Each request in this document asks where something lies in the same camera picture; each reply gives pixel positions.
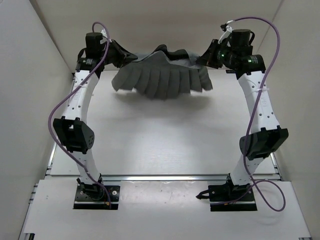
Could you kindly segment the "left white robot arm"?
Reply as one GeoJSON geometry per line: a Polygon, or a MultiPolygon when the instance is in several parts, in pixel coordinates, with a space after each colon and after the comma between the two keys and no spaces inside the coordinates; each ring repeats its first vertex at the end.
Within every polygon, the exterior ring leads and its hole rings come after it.
{"type": "Polygon", "coordinates": [[[53,120],[53,128],[61,149],[77,165],[81,190],[99,199],[104,196],[105,187],[91,150],[95,134],[87,124],[90,101],[105,65],[120,67],[136,56],[100,32],[87,33],[85,43],[86,47],[77,56],[72,95],[66,100],[62,116],[53,120]]]}

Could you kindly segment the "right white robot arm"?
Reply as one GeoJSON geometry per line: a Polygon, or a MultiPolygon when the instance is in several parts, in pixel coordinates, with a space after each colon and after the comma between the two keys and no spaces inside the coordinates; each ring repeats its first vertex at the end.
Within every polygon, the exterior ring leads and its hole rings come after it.
{"type": "Polygon", "coordinates": [[[288,138],[289,131],[281,128],[272,108],[266,85],[266,66],[259,54],[253,54],[255,34],[249,29],[222,27],[223,34],[213,39],[197,63],[210,68],[229,68],[235,72],[243,91],[250,120],[248,133],[239,141],[241,157],[227,177],[224,195],[236,200],[250,185],[250,176],[259,164],[275,152],[288,138]]]}

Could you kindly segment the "grey pleated skirt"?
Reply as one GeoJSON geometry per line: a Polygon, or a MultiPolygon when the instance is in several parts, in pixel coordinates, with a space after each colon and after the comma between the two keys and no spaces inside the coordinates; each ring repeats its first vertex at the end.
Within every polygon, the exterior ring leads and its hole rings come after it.
{"type": "Polygon", "coordinates": [[[213,90],[208,69],[196,63],[196,53],[185,49],[170,52],[161,44],[151,53],[134,54],[138,59],[119,68],[112,79],[115,91],[135,89],[149,99],[167,100],[213,90]]]}

